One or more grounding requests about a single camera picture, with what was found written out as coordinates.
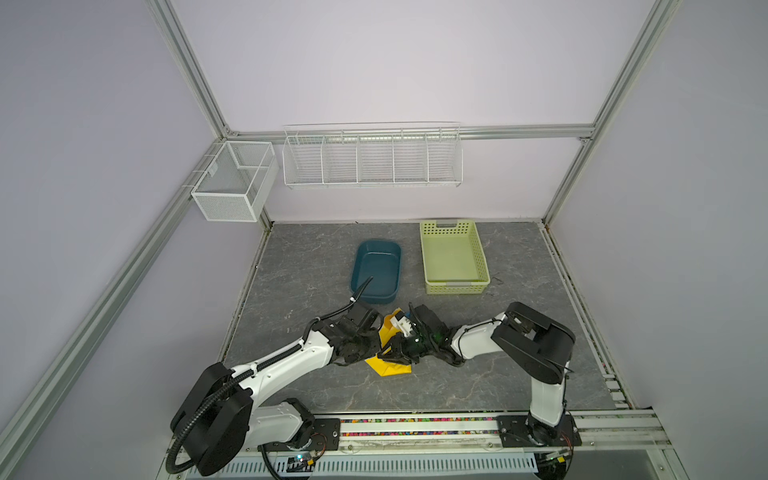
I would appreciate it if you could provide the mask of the yellow paper napkin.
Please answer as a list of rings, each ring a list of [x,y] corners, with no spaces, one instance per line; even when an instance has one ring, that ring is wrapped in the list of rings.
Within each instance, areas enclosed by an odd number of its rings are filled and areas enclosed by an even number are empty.
[[[384,346],[397,333],[401,333],[398,319],[404,316],[404,312],[398,308],[384,318],[382,326],[378,331],[381,346]],[[366,359],[365,363],[381,377],[407,375],[412,373],[412,367],[410,365],[388,362],[379,359],[377,356]]]

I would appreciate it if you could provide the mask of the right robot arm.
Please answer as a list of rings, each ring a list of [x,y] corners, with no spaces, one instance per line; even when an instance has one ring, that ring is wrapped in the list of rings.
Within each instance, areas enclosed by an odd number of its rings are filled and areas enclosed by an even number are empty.
[[[504,353],[531,379],[525,415],[503,415],[497,423],[504,447],[564,447],[582,444],[565,391],[575,334],[565,325],[521,303],[479,323],[449,327],[424,305],[397,313],[396,332],[376,357],[401,365],[433,356],[460,367],[480,355]]]

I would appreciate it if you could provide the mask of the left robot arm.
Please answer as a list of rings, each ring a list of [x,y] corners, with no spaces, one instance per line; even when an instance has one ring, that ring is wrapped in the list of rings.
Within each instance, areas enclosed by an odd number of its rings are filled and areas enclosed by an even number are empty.
[[[268,406],[266,400],[290,383],[331,364],[347,366],[373,357],[381,343],[379,313],[364,303],[365,284],[347,305],[312,319],[299,339],[258,360],[232,368],[207,367],[173,417],[173,441],[165,470],[191,468],[209,476],[247,445],[307,450],[324,435],[298,399]]]

